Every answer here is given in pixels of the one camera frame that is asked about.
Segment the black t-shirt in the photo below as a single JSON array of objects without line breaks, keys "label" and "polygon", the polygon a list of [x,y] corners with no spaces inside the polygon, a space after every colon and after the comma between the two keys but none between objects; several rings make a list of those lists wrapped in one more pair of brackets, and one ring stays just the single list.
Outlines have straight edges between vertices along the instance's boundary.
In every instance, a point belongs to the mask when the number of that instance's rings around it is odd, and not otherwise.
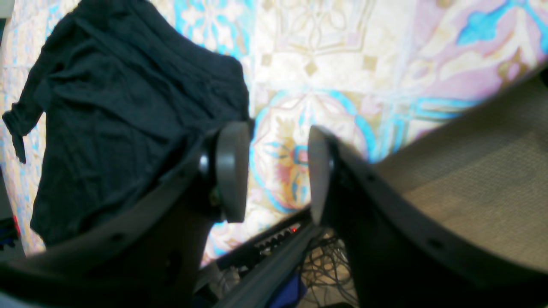
[{"label": "black t-shirt", "polygon": [[194,45],[148,1],[81,1],[2,116],[25,163],[22,137],[46,113],[31,227],[50,246],[94,213],[116,215],[174,144],[249,120],[248,106],[241,64]]}]

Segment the tangled wires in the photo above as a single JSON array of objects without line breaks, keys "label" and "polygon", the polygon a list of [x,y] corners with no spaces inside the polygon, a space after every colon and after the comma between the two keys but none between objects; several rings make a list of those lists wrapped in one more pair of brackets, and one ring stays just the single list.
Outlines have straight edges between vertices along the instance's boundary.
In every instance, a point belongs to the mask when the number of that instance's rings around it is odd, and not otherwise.
[{"label": "tangled wires", "polygon": [[358,306],[343,242],[329,234],[315,240],[316,244],[309,244],[308,254],[299,269],[302,281],[309,290],[303,300],[318,307],[341,301]]}]

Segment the floral pattern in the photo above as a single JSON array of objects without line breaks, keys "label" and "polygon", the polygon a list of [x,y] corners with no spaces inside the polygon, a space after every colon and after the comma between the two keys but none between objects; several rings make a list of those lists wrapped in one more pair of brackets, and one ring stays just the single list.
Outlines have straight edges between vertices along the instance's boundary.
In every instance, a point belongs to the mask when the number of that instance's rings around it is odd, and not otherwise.
[{"label": "floral pattern", "polygon": [[[203,265],[310,201],[307,138],[320,124],[371,162],[398,151],[538,67],[548,53],[543,0],[151,0],[182,35],[244,68],[250,114],[246,220],[216,224]],[[17,101],[55,24],[78,0],[18,0],[2,42],[0,99]],[[0,158],[27,254],[45,122],[5,126]]]}]

